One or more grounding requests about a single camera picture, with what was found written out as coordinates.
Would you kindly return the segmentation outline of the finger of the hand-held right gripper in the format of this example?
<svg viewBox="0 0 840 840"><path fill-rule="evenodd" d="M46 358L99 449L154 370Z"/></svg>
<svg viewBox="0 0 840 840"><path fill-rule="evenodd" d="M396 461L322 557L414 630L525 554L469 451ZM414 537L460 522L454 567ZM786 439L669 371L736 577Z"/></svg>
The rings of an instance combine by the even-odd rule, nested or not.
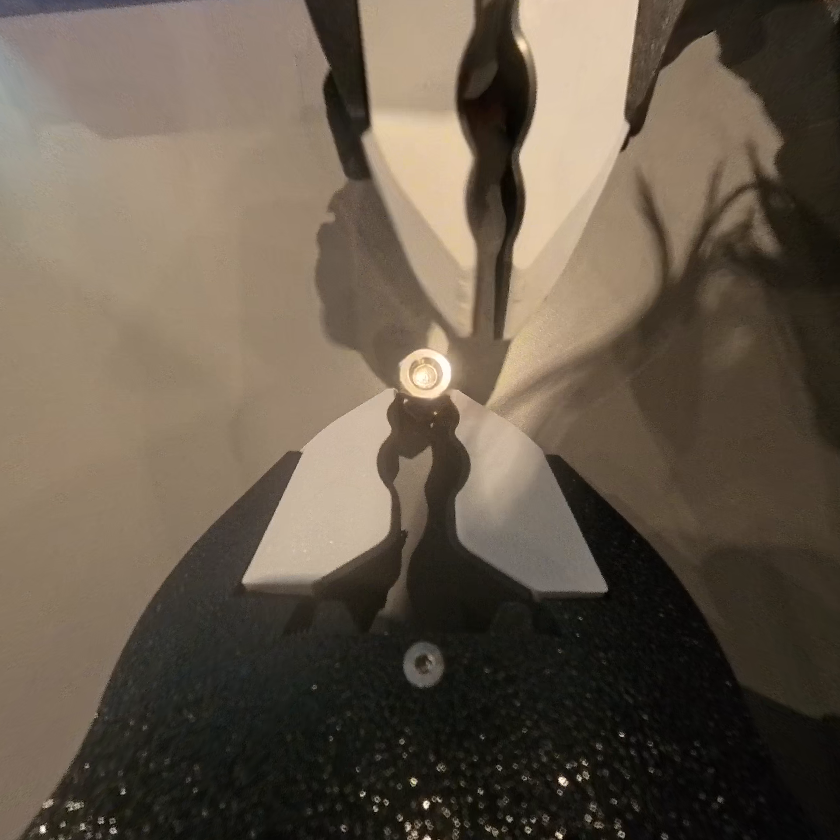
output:
<svg viewBox="0 0 840 840"><path fill-rule="evenodd" d="M501 337L557 284L627 137L637 1L524 1L512 33L525 61L526 124L511 156L517 203Z"/></svg>
<svg viewBox="0 0 840 840"><path fill-rule="evenodd" d="M474 331L478 256L459 102L488 89L501 29L502 2L360 2L364 152L416 280L461 338Z"/></svg>

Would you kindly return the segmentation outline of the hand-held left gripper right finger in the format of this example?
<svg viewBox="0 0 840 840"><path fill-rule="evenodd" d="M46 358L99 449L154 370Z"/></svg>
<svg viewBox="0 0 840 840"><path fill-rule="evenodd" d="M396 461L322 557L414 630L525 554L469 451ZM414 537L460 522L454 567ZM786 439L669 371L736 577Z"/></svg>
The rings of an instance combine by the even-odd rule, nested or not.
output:
<svg viewBox="0 0 840 840"><path fill-rule="evenodd" d="M482 633L499 611L595 599L604 574L540 446L464 394L427 425L427 519L408 561L416 628Z"/></svg>

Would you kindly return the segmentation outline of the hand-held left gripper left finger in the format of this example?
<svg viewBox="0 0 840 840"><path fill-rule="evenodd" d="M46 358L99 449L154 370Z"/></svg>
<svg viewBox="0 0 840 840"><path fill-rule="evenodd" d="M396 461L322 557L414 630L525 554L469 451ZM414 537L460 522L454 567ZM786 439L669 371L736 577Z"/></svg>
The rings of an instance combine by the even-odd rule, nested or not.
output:
<svg viewBox="0 0 840 840"><path fill-rule="evenodd" d="M406 533L395 479L400 403L379 394L301 450L242 578L248 593L337 602L370 630L396 583Z"/></svg>

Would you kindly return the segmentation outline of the steel hex nut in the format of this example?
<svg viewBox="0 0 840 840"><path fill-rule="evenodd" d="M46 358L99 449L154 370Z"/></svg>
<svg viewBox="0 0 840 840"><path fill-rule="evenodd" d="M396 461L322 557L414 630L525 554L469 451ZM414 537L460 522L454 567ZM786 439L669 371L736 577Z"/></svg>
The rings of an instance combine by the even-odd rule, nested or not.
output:
<svg viewBox="0 0 840 840"><path fill-rule="evenodd" d="M413 388L410 382L410 370L417 361L431 360L436 363L440 378L437 387L423 392ZM453 371L448 358L431 349L419 349L409 353L398 366L398 388L406 397L423 403L431 403L444 396L452 384Z"/></svg>

